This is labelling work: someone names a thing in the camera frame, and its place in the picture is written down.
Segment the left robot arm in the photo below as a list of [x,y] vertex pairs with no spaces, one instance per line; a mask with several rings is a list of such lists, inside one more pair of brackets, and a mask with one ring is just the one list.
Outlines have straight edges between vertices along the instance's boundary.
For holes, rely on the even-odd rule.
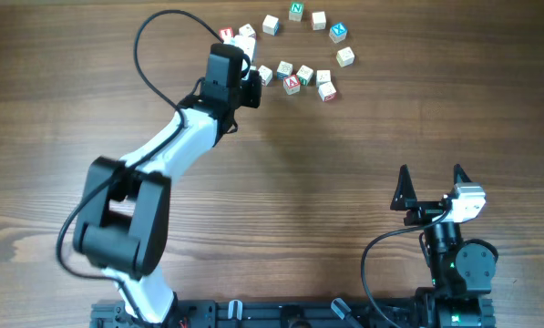
[[262,93],[254,42],[214,44],[206,75],[175,107],[171,122],[121,159],[96,159],[74,212],[74,249],[114,282],[121,298],[91,310],[94,327],[378,327],[375,311],[331,302],[182,301],[159,262],[166,248],[170,192],[187,168],[235,127],[234,113]]

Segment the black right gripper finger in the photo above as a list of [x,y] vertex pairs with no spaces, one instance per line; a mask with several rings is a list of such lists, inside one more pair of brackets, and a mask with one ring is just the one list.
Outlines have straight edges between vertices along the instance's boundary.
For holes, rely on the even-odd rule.
[[399,170],[398,181],[390,210],[411,210],[416,207],[417,197],[411,180],[409,168],[402,165]]
[[463,170],[460,164],[456,164],[453,168],[453,181],[454,184],[471,182],[471,179]]

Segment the wooden block yellow side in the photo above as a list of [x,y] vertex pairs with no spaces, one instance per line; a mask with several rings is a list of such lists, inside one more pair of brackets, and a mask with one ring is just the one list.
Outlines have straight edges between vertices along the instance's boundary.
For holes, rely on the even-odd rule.
[[320,87],[322,84],[330,82],[331,79],[331,71],[330,70],[317,70],[316,71],[316,82],[315,85],[317,87]]

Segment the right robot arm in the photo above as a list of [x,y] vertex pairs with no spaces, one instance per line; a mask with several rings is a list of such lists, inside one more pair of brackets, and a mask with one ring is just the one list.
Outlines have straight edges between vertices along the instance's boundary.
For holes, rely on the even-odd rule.
[[462,167],[453,168],[453,189],[439,201],[419,201],[406,165],[400,169],[395,199],[406,212],[404,224],[421,231],[419,242],[432,286],[413,297],[416,327],[494,327],[491,281],[498,251],[481,239],[465,240],[460,225],[473,220],[486,204],[486,192]]

